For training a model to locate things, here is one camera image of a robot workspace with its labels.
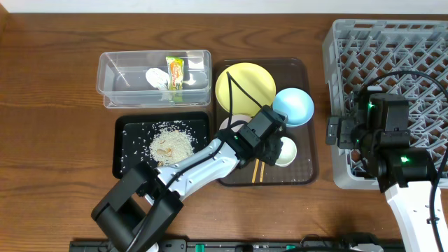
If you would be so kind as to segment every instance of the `wood grain surface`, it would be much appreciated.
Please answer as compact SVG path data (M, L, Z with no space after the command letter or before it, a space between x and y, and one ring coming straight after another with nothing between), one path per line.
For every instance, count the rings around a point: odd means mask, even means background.
M168 229L190 239L297 240L352 231L399 238L385 196L341 190L325 145L330 115L322 42L338 18L447 20L432 15L11 14L0 44L0 251L67 251L104 238L90 218L117 182L114 123L95 83L106 51L207 49L213 62L297 57L316 102L318 181L308 186L226 188L190 196ZM443 191L445 215L448 193Z

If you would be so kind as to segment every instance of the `white wall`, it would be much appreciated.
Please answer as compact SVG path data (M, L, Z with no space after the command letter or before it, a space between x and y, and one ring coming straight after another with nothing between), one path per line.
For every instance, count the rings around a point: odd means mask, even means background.
M448 14L448 0L0 0L10 13Z

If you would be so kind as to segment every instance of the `plastic grid rack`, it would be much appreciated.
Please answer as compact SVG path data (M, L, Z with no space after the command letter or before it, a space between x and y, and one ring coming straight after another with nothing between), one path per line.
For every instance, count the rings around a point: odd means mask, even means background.
M349 94L390 71L421 71L448 88L448 22L336 20L323 43L325 81L333 115L353 109ZM436 85L418 76L390 76L377 86L409 100L411 146L427 148L439 167L448 145L448 101ZM331 146L335 183L343 189L378 190L357 150ZM445 172L441 188L448 188Z

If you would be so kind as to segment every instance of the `green clip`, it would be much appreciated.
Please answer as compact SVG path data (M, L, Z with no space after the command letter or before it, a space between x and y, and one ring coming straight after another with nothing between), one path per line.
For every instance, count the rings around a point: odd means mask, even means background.
M196 252L205 252L205 245L196 244Z

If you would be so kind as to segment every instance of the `brown tray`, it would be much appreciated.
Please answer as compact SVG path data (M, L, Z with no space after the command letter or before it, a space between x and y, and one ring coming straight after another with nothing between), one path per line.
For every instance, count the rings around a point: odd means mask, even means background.
M215 69L215 83L219 75L229 66L236 63L250 62L262 66L268 70L274 78L276 91L285 88L300 88L309 92L307 69L299 59L229 59L217 64ZM229 113L215 102L215 128L229 117ZM236 169L219 181L224 186L283 186L283 185L307 185L314 182L319 174L319 165L316 154L316 141L314 139L314 125L311 119L306 125L288 128L286 137L291 138L297 145L297 157L287 167L265 165L262 176L262 162L251 162L242 169Z

